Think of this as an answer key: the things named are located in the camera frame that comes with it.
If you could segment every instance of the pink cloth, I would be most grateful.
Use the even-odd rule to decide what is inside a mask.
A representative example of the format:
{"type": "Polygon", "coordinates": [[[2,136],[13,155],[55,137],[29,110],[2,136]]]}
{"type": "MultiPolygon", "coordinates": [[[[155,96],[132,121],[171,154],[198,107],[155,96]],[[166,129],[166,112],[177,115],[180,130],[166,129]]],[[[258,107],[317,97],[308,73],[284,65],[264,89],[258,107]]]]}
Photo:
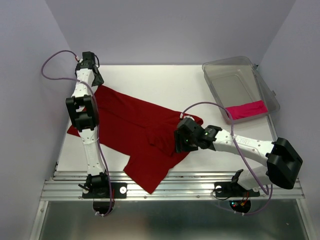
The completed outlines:
{"type": "Polygon", "coordinates": [[[268,112],[262,100],[240,106],[229,106],[226,109],[231,113],[233,120],[243,119],[268,112]]]}

